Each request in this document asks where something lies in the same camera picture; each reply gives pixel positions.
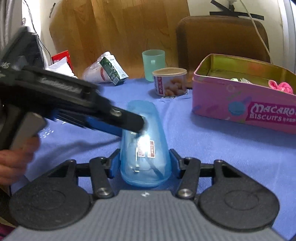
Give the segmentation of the person's left hand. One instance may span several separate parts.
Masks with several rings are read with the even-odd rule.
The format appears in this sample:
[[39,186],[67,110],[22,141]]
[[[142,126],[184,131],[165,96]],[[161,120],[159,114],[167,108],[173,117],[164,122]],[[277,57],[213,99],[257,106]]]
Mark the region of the person's left hand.
[[26,172],[40,146],[40,138],[35,135],[15,150],[1,150],[1,185],[8,186],[17,182]]

